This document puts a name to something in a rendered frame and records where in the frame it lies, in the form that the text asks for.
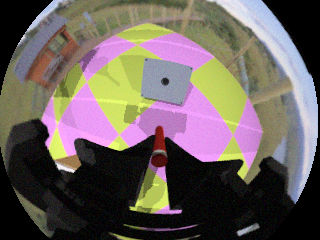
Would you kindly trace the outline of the red peg with white band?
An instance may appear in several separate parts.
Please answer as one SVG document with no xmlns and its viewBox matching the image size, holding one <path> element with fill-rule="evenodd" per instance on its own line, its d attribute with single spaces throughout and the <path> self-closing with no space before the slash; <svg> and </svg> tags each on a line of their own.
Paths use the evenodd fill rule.
<svg viewBox="0 0 320 240">
<path fill-rule="evenodd" d="M 159 125 L 156 127 L 155 132 L 155 144 L 153 144 L 153 151 L 151 156 L 151 164 L 153 167 L 165 167 L 167 165 L 167 153 L 165 153 L 165 137 L 164 128 Z"/>
</svg>

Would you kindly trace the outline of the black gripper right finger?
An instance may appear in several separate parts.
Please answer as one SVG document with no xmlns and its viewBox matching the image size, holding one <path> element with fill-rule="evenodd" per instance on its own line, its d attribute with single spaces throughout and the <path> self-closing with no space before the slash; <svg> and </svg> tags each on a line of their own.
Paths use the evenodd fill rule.
<svg viewBox="0 0 320 240">
<path fill-rule="evenodd" d="M 227 176 L 228 173 L 240 171 L 244 160 L 233 159 L 223 161 L 203 161 L 191 155 L 177 145 L 175 141 L 165 137 L 165 153 L 167 153 L 167 165 L 165 165 L 165 175 L 167 175 L 167 192 L 169 211 L 177 209 L 181 211 L 183 201 L 195 195 L 201 185 L 209 177 Z"/>
</svg>

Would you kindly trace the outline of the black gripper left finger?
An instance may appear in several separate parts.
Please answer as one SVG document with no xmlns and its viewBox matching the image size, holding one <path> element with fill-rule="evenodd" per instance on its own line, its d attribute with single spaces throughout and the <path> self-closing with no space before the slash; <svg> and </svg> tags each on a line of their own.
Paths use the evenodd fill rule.
<svg viewBox="0 0 320 240">
<path fill-rule="evenodd" d="M 116 151 L 115 148 L 103 147 L 84 137 L 81 139 L 77 137 L 73 141 L 73 147 L 79 156 L 80 164 L 89 165 L 89 168 L 97 169 L 104 175 L 123 180 L 127 187 L 125 191 L 128 193 L 129 203 L 131 203 L 129 207 L 136 207 L 141 185 L 147 175 L 145 172 L 149 167 L 155 139 L 156 136 L 153 135 L 145 137 L 139 144 Z"/>
</svg>

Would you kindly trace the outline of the grey sloped panel with hole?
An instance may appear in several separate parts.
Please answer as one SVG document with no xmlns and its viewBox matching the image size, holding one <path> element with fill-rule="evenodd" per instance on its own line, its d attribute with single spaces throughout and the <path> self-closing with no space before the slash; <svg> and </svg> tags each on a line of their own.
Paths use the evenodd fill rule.
<svg viewBox="0 0 320 240">
<path fill-rule="evenodd" d="M 183 105 L 193 68 L 167 60 L 144 59 L 141 96 Z"/>
</svg>

